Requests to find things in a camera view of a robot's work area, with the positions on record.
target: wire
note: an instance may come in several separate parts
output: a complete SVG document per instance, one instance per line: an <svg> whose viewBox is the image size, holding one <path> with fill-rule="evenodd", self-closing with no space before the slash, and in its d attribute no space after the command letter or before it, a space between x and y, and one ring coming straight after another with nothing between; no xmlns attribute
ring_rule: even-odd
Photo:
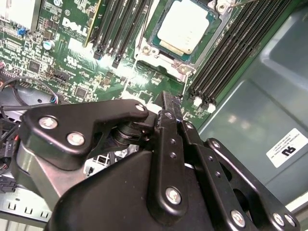
<svg viewBox="0 0 308 231"><path fill-rule="evenodd" d="M32 108L37 108L37 107L48 107L48 106L55 106L54 103L42 103L42 104L35 104L35 105L29 105L29 106L0 106L0 111L3 110L3 112L8 112L8 111L24 111L24 110L29 110Z"/></svg>
<svg viewBox="0 0 308 231"><path fill-rule="evenodd" d="M17 100L17 102L22 105L22 106L29 106L19 95L18 93L18 89L13 86L12 87L12 91L13 91L13 96L15 97L15 99Z"/></svg>
<svg viewBox="0 0 308 231"><path fill-rule="evenodd" d="M7 81L5 81L1 87L0 87L0 91L3 91L3 89L8 86L10 83L13 83L15 81L18 81L18 80L26 80L26 79L30 79L32 81L35 81L41 85L43 85L44 87L46 87L55 97L56 99L56 103L59 102L59 97L57 96L57 94L44 82L40 81L39 79L36 79L36 78L32 78L32 77L27 77L27 76L22 76L22 77L16 77L16 78L12 78L12 79L9 79Z"/></svg>

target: heatsink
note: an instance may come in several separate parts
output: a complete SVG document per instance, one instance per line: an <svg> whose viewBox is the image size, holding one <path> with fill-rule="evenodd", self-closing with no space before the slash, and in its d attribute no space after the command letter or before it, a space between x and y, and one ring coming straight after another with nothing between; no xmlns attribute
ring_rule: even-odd
<svg viewBox="0 0 308 231"><path fill-rule="evenodd" d="M35 31L42 0L0 0L0 19Z"/></svg>

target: gray metal panel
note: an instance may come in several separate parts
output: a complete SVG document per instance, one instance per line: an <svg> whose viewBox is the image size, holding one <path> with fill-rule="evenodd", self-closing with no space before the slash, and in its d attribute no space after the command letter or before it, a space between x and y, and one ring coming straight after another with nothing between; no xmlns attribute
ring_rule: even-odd
<svg viewBox="0 0 308 231"><path fill-rule="evenodd" d="M292 14L203 127L284 204L308 191L308 145L276 168L266 152L297 128L308 137L307 9Z"/></svg>

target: black bracket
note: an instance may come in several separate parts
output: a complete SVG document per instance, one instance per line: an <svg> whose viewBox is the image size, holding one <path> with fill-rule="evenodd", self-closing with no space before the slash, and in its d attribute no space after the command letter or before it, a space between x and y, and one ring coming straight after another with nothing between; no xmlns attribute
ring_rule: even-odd
<svg viewBox="0 0 308 231"><path fill-rule="evenodd" d="M75 170L82 167L93 149L100 150L114 126L125 121L144 121L148 114L136 100L35 108L23 115L19 136L27 149L51 164L63 170ZM42 127L42 118L56 121L56 127ZM72 133L81 135L80 145L68 142ZM100 137L98 143L94 142L95 137Z"/></svg>

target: green circuit board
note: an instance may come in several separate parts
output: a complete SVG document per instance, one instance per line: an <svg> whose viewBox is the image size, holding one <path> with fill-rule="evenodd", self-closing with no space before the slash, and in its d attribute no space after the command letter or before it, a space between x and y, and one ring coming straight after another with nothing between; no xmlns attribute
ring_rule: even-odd
<svg viewBox="0 0 308 231"><path fill-rule="evenodd" d="M113 100L123 98L127 93L148 103L153 102L163 90L181 95L185 87L184 82L134 59L135 41L145 21L146 10L142 11L142 16L130 37L125 56L117 68L112 67L114 57L104 56L100 60L93 57L93 47L89 42L90 33L100 25L104 14L108 13L107 2L108 0L65 0L61 7L56 7L53 0L43 0L37 30L22 36L17 35L16 25L0 21L0 60L6 63L7 70L17 76L43 80L62 100L70 103ZM167 3L166 0L160 1L160 7L163 2ZM278 23L281 24L293 8L293 5L290 6ZM234 7L229 22L220 31L221 37L228 31L228 25L240 11L241 6ZM157 21L159 14L154 13L149 28L154 27ZM217 15L210 33L203 37L204 43L210 41L220 23ZM145 37L149 36L150 32L147 30ZM54 47L50 51L43 48L46 39L54 42ZM265 44L266 41L262 41L260 48ZM200 68L206 64L216 46L217 44L213 43ZM46 74L50 68L64 71L70 78L65 83L50 78ZM193 78L194 76L189 77L186 89ZM31 80L28 83L29 87L46 91L43 86ZM184 119L191 121L197 128L209 115L207 110L194 106L188 100L187 93L183 97L182 113Z"/></svg>

